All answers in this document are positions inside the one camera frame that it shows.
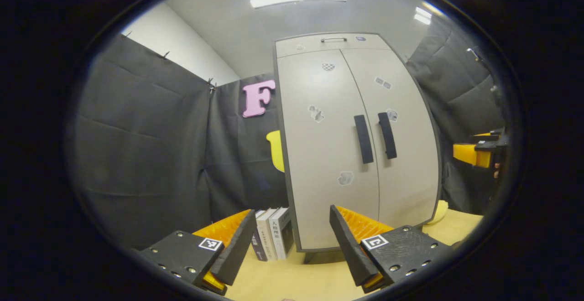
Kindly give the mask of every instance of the book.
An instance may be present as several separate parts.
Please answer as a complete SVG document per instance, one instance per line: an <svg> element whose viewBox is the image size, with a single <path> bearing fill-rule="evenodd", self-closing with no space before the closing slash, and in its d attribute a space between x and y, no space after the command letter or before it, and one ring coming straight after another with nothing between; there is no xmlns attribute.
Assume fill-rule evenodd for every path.
<svg viewBox="0 0 584 301"><path fill-rule="evenodd" d="M256 212L256 220L261 216L265 211L259 210ZM257 232L257 227L254 232L254 236L252 236L252 247L254 248L254 253L259 261L267 261L266 253L263 251L263 246L261 246L261 239L259 238L259 233Z"/></svg>
<svg viewBox="0 0 584 301"><path fill-rule="evenodd" d="M294 243L292 223L288 208L280 208L269 219L271 236L278 259L286 259Z"/></svg>
<svg viewBox="0 0 584 301"><path fill-rule="evenodd" d="M278 257L274 249L274 242L271 240L270 222L268 219L276 209L267 209L261 216L256 219L257 232L261 241L261 246L266 254L267 261L274 261Z"/></svg>

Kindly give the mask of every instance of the ceiling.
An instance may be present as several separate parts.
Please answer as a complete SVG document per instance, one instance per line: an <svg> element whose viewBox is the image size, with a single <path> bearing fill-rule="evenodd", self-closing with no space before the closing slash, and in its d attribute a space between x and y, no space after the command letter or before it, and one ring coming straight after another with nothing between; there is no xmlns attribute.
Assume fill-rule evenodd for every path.
<svg viewBox="0 0 584 301"><path fill-rule="evenodd" d="M250 0L166 0L240 77L273 72L273 41L327 31L377 32L404 59L426 34L423 0L304 1L254 9Z"/></svg>

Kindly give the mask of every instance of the table surface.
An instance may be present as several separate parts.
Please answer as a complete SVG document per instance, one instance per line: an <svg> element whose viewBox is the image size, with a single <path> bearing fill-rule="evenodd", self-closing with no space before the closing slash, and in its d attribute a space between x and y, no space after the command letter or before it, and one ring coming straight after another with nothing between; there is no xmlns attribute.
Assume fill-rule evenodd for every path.
<svg viewBox="0 0 584 301"><path fill-rule="evenodd" d="M452 245L465 238L482 216L446 210L442 220L423 226L422 232ZM304 253L292 247L286 260L259 261L248 249L233 286L226 297L236 301L349 301L365 295L355 286L349 268L338 253L321 253L304 264Z"/></svg>

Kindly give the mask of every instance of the white cabinet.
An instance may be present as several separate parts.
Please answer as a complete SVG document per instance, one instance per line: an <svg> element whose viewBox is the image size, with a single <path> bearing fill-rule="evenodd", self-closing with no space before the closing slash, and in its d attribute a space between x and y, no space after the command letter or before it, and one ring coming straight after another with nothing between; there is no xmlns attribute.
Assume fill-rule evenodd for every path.
<svg viewBox="0 0 584 301"><path fill-rule="evenodd" d="M438 201L436 137L416 83L386 42L328 33L277 41L275 51L297 248L338 247L332 204L393 227L430 220Z"/></svg>

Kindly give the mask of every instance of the drawer handle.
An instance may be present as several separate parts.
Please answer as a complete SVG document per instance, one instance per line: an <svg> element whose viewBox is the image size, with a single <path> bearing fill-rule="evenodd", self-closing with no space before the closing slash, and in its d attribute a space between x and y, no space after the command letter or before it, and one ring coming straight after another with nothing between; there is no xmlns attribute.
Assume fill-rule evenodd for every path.
<svg viewBox="0 0 584 301"><path fill-rule="evenodd" d="M371 141L369 141L369 130L365 122L364 115L355 116L355 126L357 126L357 137L359 138L359 147L361 147L361 158L363 164L373 162L373 151L371 150Z"/></svg>
<svg viewBox="0 0 584 301"><path fill-rule="evenodd" d="M387 159L398 157L396 151L396 141L394 141L394 133L391 130L390 117L387 116L386 112L378 113L379 125L381 126L381 132L383 133L383 139L386 142L386 154Z"/></svg>
<svg viewBox="0 0 584 301"><path fill-rule="evenodd" d="M334 40L334 39L343 39L343 41L347 41L346 37L342 37L342 36L334 36L334 37L326 37L324 39L321 39L322 43L325 43L325 41L327 40Z"/></svg>

